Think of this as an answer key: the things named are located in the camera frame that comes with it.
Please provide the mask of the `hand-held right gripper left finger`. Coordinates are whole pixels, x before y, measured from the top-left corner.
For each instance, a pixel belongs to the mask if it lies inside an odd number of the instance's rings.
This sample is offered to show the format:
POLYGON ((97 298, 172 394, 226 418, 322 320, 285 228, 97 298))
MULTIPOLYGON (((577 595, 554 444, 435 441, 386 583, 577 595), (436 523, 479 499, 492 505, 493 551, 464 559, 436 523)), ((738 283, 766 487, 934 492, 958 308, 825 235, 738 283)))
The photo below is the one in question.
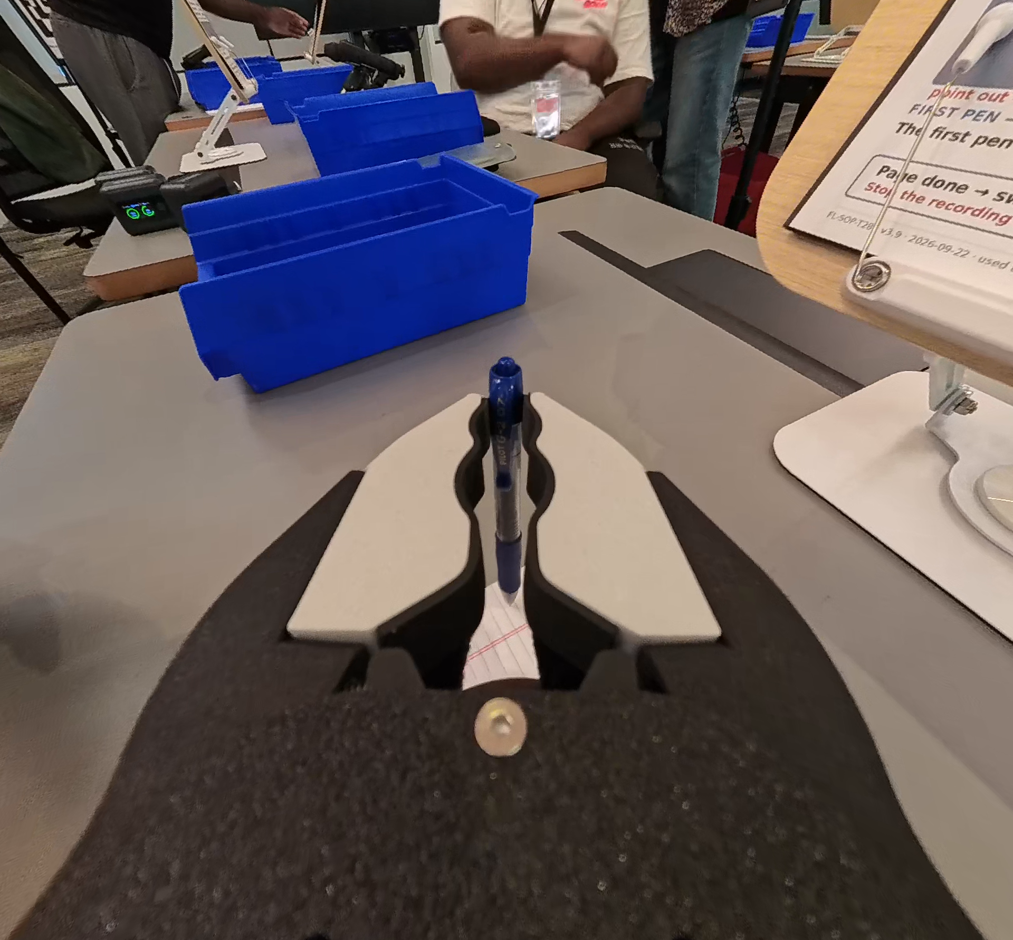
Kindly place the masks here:
POLYGON ((486 400, 468 394, 376 456, 286 624, 300 641, 462 665, 484 611, 476 508, 486 400))

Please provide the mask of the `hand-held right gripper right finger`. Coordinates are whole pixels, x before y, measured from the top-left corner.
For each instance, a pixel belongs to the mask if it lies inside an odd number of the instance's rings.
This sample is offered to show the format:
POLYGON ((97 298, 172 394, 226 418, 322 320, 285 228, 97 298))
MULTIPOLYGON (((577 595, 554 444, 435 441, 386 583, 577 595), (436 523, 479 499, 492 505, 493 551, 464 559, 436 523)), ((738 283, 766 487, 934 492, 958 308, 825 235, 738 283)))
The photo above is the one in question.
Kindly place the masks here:
POLYGON ((722 631, 665 513, 663 478, 542 392, 525 401, 523 598, 541 678, 602 653, 718 643, 722 631))

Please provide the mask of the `blue retractable pen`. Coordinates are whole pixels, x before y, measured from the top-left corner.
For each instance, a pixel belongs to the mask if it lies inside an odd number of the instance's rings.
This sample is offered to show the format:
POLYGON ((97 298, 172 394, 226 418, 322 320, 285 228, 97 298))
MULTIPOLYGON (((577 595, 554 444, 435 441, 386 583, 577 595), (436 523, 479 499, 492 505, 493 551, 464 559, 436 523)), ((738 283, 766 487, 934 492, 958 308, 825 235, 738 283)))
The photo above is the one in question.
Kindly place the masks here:
POLYGON ((498 584, 513 603, 522 588, 521 521, 524 387, 521 366, 501 357, 490 367, 488 425, 493 474, 495 559, 498 584))

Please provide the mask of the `white lined notepad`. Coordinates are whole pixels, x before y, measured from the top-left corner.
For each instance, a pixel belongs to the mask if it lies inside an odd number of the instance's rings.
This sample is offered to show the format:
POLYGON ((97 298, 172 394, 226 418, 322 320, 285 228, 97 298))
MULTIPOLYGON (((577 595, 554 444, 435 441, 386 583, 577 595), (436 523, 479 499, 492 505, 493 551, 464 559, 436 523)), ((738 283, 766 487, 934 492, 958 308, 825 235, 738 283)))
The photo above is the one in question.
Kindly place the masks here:
POLYGON ((539 680, 539 668, 523 593, 503 593, 493 582, 485 590, 483 616, 469 644, 462 689, 500 680, 539 680))

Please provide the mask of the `blue plastic bin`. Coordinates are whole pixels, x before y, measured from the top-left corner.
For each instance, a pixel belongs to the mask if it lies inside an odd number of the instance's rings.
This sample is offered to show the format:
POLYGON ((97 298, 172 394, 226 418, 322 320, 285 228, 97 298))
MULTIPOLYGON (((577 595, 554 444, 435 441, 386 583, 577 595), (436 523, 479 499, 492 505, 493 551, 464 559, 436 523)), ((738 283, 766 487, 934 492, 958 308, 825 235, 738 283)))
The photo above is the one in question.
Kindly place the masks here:
POLYGON ((289 107, 321 177, 480 145, 484 127, 470 91, 433 83, 307 98, 289 107))
MULTIPOLYGON (((282 64, 271 56, 249 56, 238 60, 248 78, 258 83, 274 74, 282 73, 282 64)), ((206 111, 217 110, 222 99, 231 91, 231 85, 217 63, 208 61, 201 67, 184 72, 189 96, 194 104, 206 111)))
MULTIPOLYGON (((746 49, 766 49, 773 48, 779 38, 784 15, 766 14, 753 19, 750 34, 747 40, 746 49)), ((816 15, 813 12, 800 12, 795 20, 790 43, 803 42, 810 27, 815 21, 816 15)))
POLYGON ((279 72, 259 81, 252 102, 260 104, 272 124, 295 121, 295 108, 309 99, 340 95, 353 65, 337 63, 305 70, 279 72))
POLYGON ((536 200, 442 155, 187 204, 196 354, 263 393, 517 308, 536 200))

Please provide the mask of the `red container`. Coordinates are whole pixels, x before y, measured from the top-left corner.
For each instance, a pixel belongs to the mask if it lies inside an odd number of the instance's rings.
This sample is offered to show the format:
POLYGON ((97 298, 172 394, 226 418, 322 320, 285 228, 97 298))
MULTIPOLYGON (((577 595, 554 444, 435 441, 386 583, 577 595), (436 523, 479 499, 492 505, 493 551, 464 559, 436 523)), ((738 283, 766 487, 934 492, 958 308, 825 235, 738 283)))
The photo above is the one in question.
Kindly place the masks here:
MULTIPOLYGON (((726 148, 721 153, 718 193, 713 215, 713 222, 715 224, 725 224, 731 198, 735 194, 735 189, 737 189, 741 180, 741 167, 745 155, 746 150, 744 148, 726 148)), ((748 188, 750 199, 749 209, 738 226, 741 234, 750 237, 756 235, 758 206, 767 182, 778 163, 778 157, 764 153, 764 151, 758 154, 757 161, 753 165, 753 173, 748 188)))

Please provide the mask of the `neighbouring grey desk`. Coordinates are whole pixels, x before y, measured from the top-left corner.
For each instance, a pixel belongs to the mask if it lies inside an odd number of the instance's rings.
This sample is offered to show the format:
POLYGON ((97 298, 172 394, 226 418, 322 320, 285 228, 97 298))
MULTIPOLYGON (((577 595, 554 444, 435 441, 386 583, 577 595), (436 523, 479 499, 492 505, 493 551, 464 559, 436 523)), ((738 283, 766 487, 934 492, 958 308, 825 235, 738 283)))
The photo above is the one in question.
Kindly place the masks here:
MULTIPOLYGON (((263 161, 239 167, 242 191, 319 175, 296 122, 272 124, 266 118, 250 119, 232 123, 229 134, 236 145, 260 144, 266 155, 263 161)), ((508 130, 492 141, 513 148, 513 160, 500 165, 500 176, 533 191, 538 199, 567 195, 605 182, 606 160, 588 151, 508 130)), ((84 276, 94 294, 105 301, 171 290, 196 280, 192 245, 180 229, 133 237, 114 222, 98 242, 84 276)))

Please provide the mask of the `black battery charger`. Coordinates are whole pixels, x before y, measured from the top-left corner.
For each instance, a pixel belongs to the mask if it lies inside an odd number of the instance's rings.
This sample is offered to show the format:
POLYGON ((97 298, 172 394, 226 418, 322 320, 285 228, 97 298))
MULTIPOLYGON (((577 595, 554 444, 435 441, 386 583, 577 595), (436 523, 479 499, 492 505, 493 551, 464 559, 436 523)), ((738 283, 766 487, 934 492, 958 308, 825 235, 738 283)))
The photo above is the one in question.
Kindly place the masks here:
POLYGON ((186 233, 186 205, 242 190, 230 170, 165 177, 148 165, 100 172, 93 181, 99 195, 111 206, 122 228, 133 237, 172 229, 186 233))

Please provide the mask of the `black hand-held device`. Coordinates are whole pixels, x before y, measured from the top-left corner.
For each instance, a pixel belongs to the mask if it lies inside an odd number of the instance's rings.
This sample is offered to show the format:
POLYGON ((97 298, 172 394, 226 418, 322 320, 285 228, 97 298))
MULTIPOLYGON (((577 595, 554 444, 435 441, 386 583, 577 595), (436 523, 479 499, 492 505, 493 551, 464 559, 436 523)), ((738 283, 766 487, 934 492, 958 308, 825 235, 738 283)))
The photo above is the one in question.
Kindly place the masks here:
POLYGON ((350 65, 344 93, 381 89, 404 78, 404 65, 346 40, 326 43, 323 53, 336 63, 350 65))

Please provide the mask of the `printed instruction sheet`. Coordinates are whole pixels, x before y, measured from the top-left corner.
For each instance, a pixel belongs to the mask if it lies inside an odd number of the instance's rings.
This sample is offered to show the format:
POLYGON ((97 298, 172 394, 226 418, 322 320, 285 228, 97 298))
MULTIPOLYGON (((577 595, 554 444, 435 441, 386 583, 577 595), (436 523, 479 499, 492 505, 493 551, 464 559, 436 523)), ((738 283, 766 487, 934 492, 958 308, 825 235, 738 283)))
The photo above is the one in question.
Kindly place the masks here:
POLYGON ((951 0, 788 228, 1011 284, 1011 0, 951 0))

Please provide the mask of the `black office chair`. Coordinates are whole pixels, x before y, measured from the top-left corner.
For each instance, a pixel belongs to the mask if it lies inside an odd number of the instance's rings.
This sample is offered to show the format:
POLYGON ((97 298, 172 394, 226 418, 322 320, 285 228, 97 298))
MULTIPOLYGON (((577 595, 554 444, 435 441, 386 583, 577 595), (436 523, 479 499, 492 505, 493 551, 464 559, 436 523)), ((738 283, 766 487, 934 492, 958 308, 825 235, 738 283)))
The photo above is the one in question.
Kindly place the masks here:
POLYGON ((33 236, 67 233, 67 246, 90 251, 112 222, 94 182, 111 168, 85 119, 2 21, 3 221, 33 236))

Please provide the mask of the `square marker poster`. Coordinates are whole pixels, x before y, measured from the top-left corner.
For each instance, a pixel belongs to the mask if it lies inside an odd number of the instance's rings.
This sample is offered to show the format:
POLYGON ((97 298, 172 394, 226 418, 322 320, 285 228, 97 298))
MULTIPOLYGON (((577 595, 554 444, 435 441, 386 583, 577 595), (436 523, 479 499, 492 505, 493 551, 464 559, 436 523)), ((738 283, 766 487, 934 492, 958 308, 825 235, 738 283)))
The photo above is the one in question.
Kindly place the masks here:
POLYGON ((73 85, 53 34, 50 0, 1 0, 2 20, 59 87, 73 85))

